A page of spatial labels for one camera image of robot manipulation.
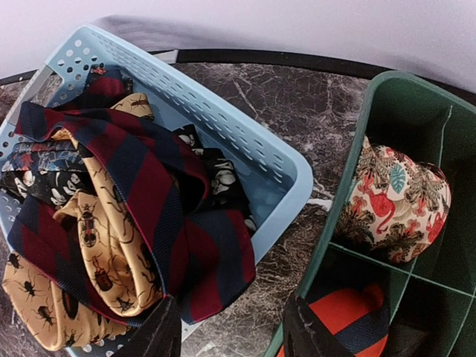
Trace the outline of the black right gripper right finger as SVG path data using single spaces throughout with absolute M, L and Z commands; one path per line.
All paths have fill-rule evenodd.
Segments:
M 335 336 L 363 316 L 363 309 L 347 299 L 325 298 L 314 312 L 292 295 L 284 309 L 285 356 L 352 356 Z

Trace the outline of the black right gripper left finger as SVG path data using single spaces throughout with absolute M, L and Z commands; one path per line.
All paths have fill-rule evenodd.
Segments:
M 166 296 L 132 338 L 119 349 L 123 357 L 181 355 L 181 319 L 173 297 Z

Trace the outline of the red navy striped tie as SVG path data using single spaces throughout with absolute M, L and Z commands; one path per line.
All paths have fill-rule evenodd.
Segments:
M 240 210 L 208 207 L 207 170 L 176 133 L 123 105 L 132 82 L 116 68 L 95 67 L 82 94 L 54 108 L 22 104 L 16 134 L 35 143 L 65 130 L 82 152 L 107 170 L 151 257 L 163 296 L 177 299 L 194 324 L 230 306 L 256 272 L 250 232 Z M 86 282 L 63 224 L 48 220 L 47 205 L 27 198 L 8 239 L 39 269 L 94 311 L 112 313 Z

